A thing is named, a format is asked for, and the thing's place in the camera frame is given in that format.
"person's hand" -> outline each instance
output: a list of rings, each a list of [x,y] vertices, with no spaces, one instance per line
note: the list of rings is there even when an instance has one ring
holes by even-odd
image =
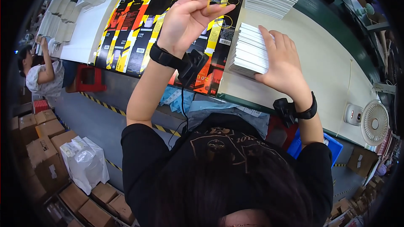
[[[164,17],[157,45],[181,59],[209,22],[235,8],[207,4],[208,0],[178,0]]]
[[[278,31],[259,26],[268,52],[269,68],[265,74],[256,74],[255,79],[275,90],[290,96],[302,112],[311,107],[312,96],[301,71],[295,43]]]
[[[48,41],[45,37],[41,39],[41,48],[43,51],[48,51]]]

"printed packaging sheet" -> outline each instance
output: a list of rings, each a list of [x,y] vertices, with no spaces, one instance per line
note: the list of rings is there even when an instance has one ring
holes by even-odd
[[[164,16],[177,0],[119,0],[100,40],[95,66],[141,77],[158,39]],[[223,75],[243,0],[211,0],[236,8],[211,23],[188,52],[196,49],[209,56],[205,67],[188,89],[215,96]],[[169,84],[181,87],[176,71]]]

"floor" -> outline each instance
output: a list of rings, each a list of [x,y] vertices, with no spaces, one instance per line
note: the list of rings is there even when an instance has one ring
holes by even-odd
[[[132,90],[139,81],[125,75],[104,71],[104,80],[107,91],[88,93],[101,102],[126,111],[126,105]],[[105,108],[103,105],[87,98],[80,93],[65,93],[64,89],[60,97],[50,99],[58,116],[81,137],[88,137],[94,143],[104,149],[105,158],[118,167],[122,167],[122,148],[120,145],[121,132],[126,126],[126,119],[120,113]],[[152,123],[164,128],[175,130],[184,121],[180,113],[171,112],[166,105],[159,106],[154,112]],[[169,146],[173,146],[175,135],[154,129]],[[343,146],[343,150],[336,160],[336,164],[347,164],[353,151],[353,145],[337,139]],[[123,191],[122,172],[111,164],[107,164],[109,183]],[[355,174],[346,166],[335,166],[331,169],[334,180],[334,202],[343,197],[351,198],[356,188],[364,178]]]

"black t-shirt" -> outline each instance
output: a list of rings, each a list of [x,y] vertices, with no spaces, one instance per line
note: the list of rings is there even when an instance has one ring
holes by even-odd
[[[171,151],[163,139],[144,124],[127,126],[122,132],[121,144],[125,199],[142,227],[152,225],[149,222],[153,219],[155,206],[155,192],[152,187],[159,173],[175,170],[195,160],[195,157],[206,152],[208,144],[222,144],[231,148],[233,165],[240,172],[247,171],[246,156],[250,154],[252,145],[270,149],[294,169],[299,180],[306,186],[311,198],[315,226],[322,226],[332,209],[332,155],[325,144],[312,143],[294,159],[280,147],[265,142],[252,125],[235,115],[210,114],[193,132],[177,139]],[[243,203],[244,201],[240,201],[241,205],[237,205],[232,212],[251,208],[250,204]]]

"white plastic bag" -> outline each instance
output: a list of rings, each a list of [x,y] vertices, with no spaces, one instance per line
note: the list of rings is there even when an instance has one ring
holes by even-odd
[[[79,136],[60,147],[63,161],[70,178],[87,195],[95,186],[109,180],[104,150],[89,140]]]

